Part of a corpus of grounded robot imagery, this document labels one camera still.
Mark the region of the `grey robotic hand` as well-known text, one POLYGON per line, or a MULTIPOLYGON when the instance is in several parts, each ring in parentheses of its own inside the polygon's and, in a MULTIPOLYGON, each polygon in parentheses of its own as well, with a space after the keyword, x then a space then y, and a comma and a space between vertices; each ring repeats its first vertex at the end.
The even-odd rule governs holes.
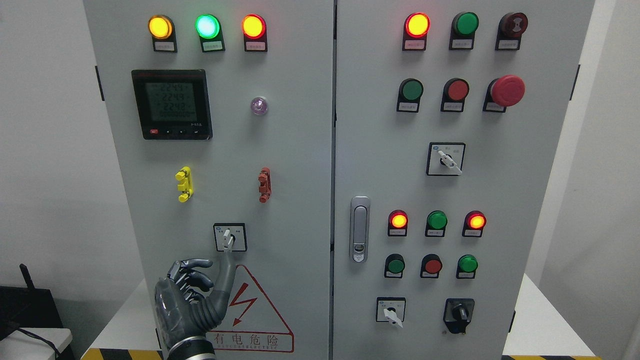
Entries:
POLYGON ((236 263, 230 250, 218 257, 215 281, 195 268, 210 268, 210 259, 176 260, 164 278, 155 285, 155 311, 158 332, 169 350, 190 337, 206 337, 226 317, 233 289, 236 263))

